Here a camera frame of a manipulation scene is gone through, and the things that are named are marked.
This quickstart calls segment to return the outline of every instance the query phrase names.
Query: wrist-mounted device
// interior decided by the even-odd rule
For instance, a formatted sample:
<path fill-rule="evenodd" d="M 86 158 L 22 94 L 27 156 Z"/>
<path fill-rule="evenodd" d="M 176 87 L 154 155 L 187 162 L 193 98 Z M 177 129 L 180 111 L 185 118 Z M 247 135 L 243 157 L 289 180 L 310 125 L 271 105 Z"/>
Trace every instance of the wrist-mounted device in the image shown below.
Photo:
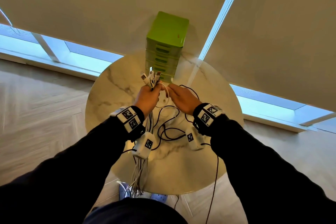
<path fill-rule="evenodd" d="M 200 134 L 211 136 L 211 124 L 223 113 L 223 110 L 217 105 L 202 103 L 195 108 L 192 124 Z"/>
<path fill-rule="evenodd" d="M 137 112 L 128 106 L 122 106 L 118 110 L 110 114 L 112 117 L 117 117 L 128 133 L 128 140 L 134 142 L 145 133 L 145 127 L 142 125 Z"/>

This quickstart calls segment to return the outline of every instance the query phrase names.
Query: white cable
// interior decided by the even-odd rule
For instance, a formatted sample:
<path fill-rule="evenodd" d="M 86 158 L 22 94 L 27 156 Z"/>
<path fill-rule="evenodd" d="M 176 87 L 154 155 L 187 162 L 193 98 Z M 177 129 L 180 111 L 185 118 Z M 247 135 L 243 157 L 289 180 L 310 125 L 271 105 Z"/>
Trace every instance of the white cable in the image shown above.
<path fill-rule="evenodd" d="M 164 104 L 163 106 L 161 106 L 161 107 L 159 107 L 159 106 L 155 106 L 156 108 L 163 108 L 163 107 L 165 107 L 166 105 L 168 105 L 168 103 L 169 103 L 169 91 L 168 91 L 167 87 L 166 87 L 162 82 L 158 82 L 157 84 L 162 84 L 162 85 L 165 87 L 165 89 L 166 89 L 166 91 L 167 91 L 167 93 L 168 93 L 168 102 L 165 103 L 165 104 Z"/>

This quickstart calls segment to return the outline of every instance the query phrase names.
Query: herringbone wood floor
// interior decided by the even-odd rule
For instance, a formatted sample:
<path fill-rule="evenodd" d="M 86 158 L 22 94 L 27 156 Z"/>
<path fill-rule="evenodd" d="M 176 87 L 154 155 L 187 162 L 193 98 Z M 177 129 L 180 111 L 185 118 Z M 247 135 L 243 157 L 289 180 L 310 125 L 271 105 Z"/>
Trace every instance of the herringbone wood floor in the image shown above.
<path fill-rule="evenodd" d="M 33 66 L 0 60 L 0 185 L 74 144 L 86 134 L 85 103 L 93 82 Z M 295 134 L 251 121 L 245 128 L 271 146 L 336 200 L 336 134 Z M 96 205 L 118 200 L 110 173 Z M 182 195 L 177 210 L 189 223 L 205 223 L 213 184 Z M 174 206 L 176 196 L 168 197 Z M 208 223 L 246 223 L 227 174 L 216 186 Z"/>

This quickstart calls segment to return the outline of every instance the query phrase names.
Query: marble tabletop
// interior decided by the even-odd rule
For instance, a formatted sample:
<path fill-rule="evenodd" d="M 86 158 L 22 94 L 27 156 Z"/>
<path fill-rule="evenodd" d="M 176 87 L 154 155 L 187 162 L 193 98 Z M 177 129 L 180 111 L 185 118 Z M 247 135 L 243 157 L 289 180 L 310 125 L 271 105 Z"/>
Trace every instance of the marble tabletop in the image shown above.
<path fill-rule="evenodd" d="M 106 120 L 109 114 L 120 106 L 133 104 L 137 93 L 144 85 L 140 72 L 145 71 L 145 52 L 137 55 L 128 55 L 108 66 L 97 78 L 90 91 L 85 111 L 85 125 L 89 132 L 95 126 Z M 216 104 L 221 107 L 226 115 L 243 125 L 243 114 L 238 99 L 229 83 L 214 68 L 204 61 L 200 61 L 188 54 L 182 54 L 174 77 L 174 83 L 191 87 L 202 102 Z M 164 91 L 159 97 L 158 106 L 174 105 L 166 100 Z M 166 121 L 175 108 L 165 108 L 160 115 L 158 125 L 154 129 L 157 137 L 158 127 Z M 154 108 L 154 120 L 157 120 L 159 108 Z M 184 114 L 173 120 L 167 127 L 179 128 L 183 131 L 191 123 L 185 120 Z M 183 134 L 171 129 L 167 131 L 169 137 Z M 210 138 L 205 137 L 205 142 L 210 143 Z M 125 150 L 131 149 L 133 143 L 126 142 Z M 131 183 L 135 167 L 132 152 L 121 155 L 112 166 L 112 172 L 121 181 Z M 197 191 L 214 182 L 216 177 L 217 156 L 206 145 L 199 151 L 191 151 L 186 137 L 176 141 L 162 141 L 157 150 L 149 155 L 148 176 L 141 176 L 144 190 L 152 193 L 178 195 Z M 225 164 L 219 159 L 218 177 L 226 172 Z"/>

